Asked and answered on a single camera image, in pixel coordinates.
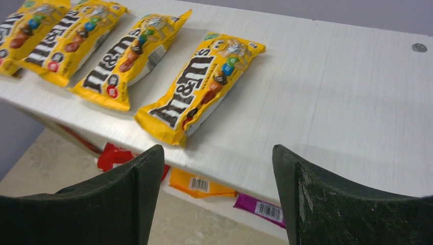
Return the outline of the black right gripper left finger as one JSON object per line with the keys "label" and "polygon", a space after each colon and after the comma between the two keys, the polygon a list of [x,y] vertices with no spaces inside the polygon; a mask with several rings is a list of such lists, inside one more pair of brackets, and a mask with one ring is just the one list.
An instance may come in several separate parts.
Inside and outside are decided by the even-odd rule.
{"label": "black right gripper left finger", "polygon": [[163,169],[157,144],[54,194],[1,196],[1,244],[147,244]]}

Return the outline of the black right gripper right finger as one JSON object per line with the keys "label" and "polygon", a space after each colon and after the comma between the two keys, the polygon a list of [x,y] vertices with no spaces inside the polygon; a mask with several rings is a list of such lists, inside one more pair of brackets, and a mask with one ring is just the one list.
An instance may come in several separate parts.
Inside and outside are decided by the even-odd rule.
{"label": "black right gripper right finger", "polygon": [[432,197],[355,183],[280,144],[272,162],[290,244],[432,244]]}

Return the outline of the purple grape candy bag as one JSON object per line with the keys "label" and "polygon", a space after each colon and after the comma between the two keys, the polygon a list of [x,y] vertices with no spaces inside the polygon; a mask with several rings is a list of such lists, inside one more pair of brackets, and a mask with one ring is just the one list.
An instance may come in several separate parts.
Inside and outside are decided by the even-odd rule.
{"label": "purple grape candy bag", "polygon": [[286,228],[281,207],[264,202],[243,193],[240,193],[237,196],[233,207],[259,216],[284,229]]}

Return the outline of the red mixed fruit candy bag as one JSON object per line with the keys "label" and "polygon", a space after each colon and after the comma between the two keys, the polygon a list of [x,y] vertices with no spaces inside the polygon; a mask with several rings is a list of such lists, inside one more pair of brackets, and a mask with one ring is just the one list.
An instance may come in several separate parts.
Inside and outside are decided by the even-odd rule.
{"label": "red mixed fruit candy bag", "polygon": [[105,142],[104,148],[101,150],[95,144],[79,135],[73,129],[61,124],[58,125],[91,152],[97,154],[95,163],[97,164],[97,168],[100,171],[107,172],[138,156],[138,153],[134,153],[123,147],[116,146],[110,142]]}

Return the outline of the orange mango candy bag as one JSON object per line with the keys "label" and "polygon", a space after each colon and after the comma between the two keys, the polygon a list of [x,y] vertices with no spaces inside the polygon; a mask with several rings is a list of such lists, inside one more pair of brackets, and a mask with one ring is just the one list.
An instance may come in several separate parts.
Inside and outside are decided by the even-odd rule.
{"label": "orange mango candy bag", "polygon": [[199,177],[178,168],[172,169],[169,186],[196,199],[209,197],[237,197],[237,191],[230,187],[209,181],[203,177]]}

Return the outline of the yellow M&M bag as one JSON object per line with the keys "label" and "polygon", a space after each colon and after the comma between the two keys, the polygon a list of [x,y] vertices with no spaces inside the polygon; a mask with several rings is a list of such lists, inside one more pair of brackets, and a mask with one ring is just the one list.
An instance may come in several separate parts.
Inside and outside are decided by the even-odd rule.
{"label": "yellow M&M bag", "polygon": [[125,13],[128,8],[116,2],[80,1],[19,64],[65,87]]}
{"label": "yellow M&M bag", "polygon": [[128,88],[156,67],[192,12],[144,16],[69,91],[99,106],[129,111]]}
{"label": "yellow M&M bag", "polygon": [[71,2],[25,1],[1,23],[1,75],[13,76],[25,58],[70,10]]}
{"label": "yellow M&M bag", "polygon": [[258,42],[207,33],[166,94],[141,107],[135,120],[157,140],[184,147],[253,58],[265,51],[266,46]]}

